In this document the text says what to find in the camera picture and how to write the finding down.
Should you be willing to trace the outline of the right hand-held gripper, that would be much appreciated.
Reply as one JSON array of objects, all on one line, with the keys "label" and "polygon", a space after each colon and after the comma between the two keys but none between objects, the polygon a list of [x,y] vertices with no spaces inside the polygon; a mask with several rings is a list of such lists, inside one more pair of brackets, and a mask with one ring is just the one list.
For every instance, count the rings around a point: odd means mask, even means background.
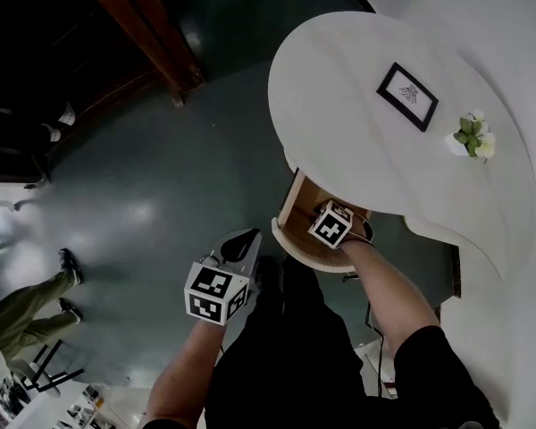
[{"label": "right hand-held gripper", "polygon": [[358,240],[373,242],[373,229],[369,221],[335,199],[323,202],[319,215],[308,233],[329,248],[339,248],[343,242]]}]

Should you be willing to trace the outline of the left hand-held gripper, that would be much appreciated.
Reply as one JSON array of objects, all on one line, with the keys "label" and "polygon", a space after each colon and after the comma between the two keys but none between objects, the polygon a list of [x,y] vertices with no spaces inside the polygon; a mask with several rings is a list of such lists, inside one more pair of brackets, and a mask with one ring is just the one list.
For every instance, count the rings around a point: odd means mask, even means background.
[{"label": "left hand-held gripper", "polygon": [[262,242],[257,228],[230,231],[192,264],[184,287],[186,313],[225,325],[247,303],[250,277]]}]

